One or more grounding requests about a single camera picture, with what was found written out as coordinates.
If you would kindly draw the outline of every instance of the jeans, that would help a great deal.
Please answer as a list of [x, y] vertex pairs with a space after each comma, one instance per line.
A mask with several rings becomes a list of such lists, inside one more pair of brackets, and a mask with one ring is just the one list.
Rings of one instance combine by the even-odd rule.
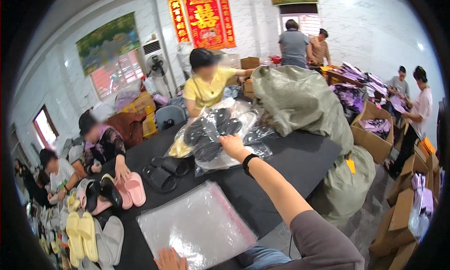
[[283, 264], [291, 261], [284, 253], [272, 248], [255, 246], [237, 256], [244, 270], [259, 270], [270, 265]]

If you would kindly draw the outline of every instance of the white t-shirt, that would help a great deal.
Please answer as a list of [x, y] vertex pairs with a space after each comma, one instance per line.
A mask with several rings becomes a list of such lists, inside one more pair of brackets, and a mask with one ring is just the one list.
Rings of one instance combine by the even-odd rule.
[[75, 169], [66, 159], [59, 158], [59, 170], [56, 174], [50, 173], [50, 190], [58, 192], [70, 179]]
[[409, 121], [420, 139], [424, 135], [423, 127], [427, 123], [428, 117], [431, 115], [432, 101], [431, 89], [427, 87], [420, 92], [419, 97], [414, 101], [413, 109], [411, 110], [411, 114], [420, 115], [423, 118], [422, 122]]

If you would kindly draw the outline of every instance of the gray shirt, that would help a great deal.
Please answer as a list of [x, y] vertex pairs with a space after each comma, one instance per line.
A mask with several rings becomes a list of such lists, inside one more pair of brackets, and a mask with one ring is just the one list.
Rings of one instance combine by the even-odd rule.
[[393, 76], [392, 79], [386, 82], [388, 87], [397, 88], [399, 93], [402, 93], [404, 96], [409, 96], [409, 86], [406, 80], [400, 81], [398, 76]]
[[284, 31], [278, 43], [283, 46], [282, 58], [296, 59], [306, 63], [309, 38], [305, 34], [297, 30]]

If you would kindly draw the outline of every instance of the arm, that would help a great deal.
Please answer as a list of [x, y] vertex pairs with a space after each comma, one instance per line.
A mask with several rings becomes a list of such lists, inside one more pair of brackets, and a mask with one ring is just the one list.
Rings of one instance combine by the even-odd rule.
[[201, 110], [195, 109], [195, 100], [186, 99], [186, 108], [189, 112], [189, 117], [196, 118], [200, 115]]
[[[224, 150], [228, 155], [242, 163], [250, 152], [244, 148], [242, 140], [237, 135], [220, 137]], [[303, 199], [295, 188], [284, 179], [272, 166], [259, 158], [248, 162], [248, 168], [256, 182], [267, 193], [275, 208], [283, 218], [284, 223], [290, 226], [292, 219], [298, 214], [312, 210], [312, 207]]]
[[238, 77], [250, 77], [251, 74], [255, 71], [255, 69], [247, 69], [247, 70], [236, 70], [235, 75]]

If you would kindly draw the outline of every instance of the person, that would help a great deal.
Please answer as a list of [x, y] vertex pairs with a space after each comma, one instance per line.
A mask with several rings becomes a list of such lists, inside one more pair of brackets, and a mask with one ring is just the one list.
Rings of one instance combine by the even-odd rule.
[[295, 65], [306, 68], [308, 58], [312, 58], [312, 49], [309, 38], [298, 31], [298, 24], [294, 19], [286, 21], [286, 31], [281, 33], [278, 43], [281, 51], [281, 65]]
[[80, 135], [86, 140], [84, 167], [87, 174], [101, 172], [101, 165], [115, 158], [115, 177], [125, 179], [130, 170], [125, 164], [125, 144], [120, 133], [112, 126], [97, 122], [90, 113], [83, 113], [78, 124]]
[[14, 169], [16, 174], [19, 175], [19, 178], [23, 180], [23, 184], [28, 191], [30, 200], [35, 199], [40, 206], [50, 208], [52, 205], [50, 205], [48, 201], [46, 189], [39, 188], [28, 167], [24, 166], [19, 159], [16, 159], [14, 162]]
[[400, 153], [394, 162], [385, 162], [386, 170], [396, 178], [405, 164], [406, 160], [413, 154], [414, 143], [424, 135], [424, 126], [431, 115], [432, 96], [428, 86], [427, 73], [421, 66], [414, 70], [414, 79], [420, 89], [420, 94], [413, 103], [411, 112], [403, 113], [403, 117], [409, 119], [409, 127], [403, 137]]
[[312, 54], [308, 56], [309, 65], [323, 66], [323, 58], [326, 57], [328, 66], [331, 66], [330, 52], [328, 50], [328, 44], [325, 41], [326, 38], [328, 38], [328, 32], [322, 28], [319, 30], [318, 36], [310, 38]]
[[387, 91], [391, 95], [398, 94], [402, 99], [409, 97], [409, 85], [405, 80], [406, 68], [400, 66], [398, 69], [398, 76], [393, 76], [392, 79], [387, 81], [385, 84], [388, 86]]
[[[314, 211], [279, 172], [251, 155], [238, 135], [219, 137], [219, 142], [232, 158], [240, 163], [247, 160], [248, 172], [290, 227], [302, 257], [291, 260], [280, 251], [256, 246], [237, 256], [245, 270], [364, 269], [364, 258], [350, 239]], [[173, 248], [163, 248], [154, 261], [160, 270], [186, 270], [186, 258], [178, 258]]]
[[47, 199], [50, 201], [57, 194], [59, 202], [64, 200], [70, 189], [78, 182], [78, 174], [69, 161], [64, 158], [58, 158], [52, 150], [42, 149], [39, 153], [39, 158], [45, 172], [50, 174], [50, 193]]
[[250, 77], [254, 71], [218, 67], [220, 57], [204, 48], [193, 49], [189, 56], [195, 74], [186, 81], [183, 97], [186, 99], [191, 118], [198, 117], [204, 106], [210, 107], [222, 100], [226, 82], [230, 77]]

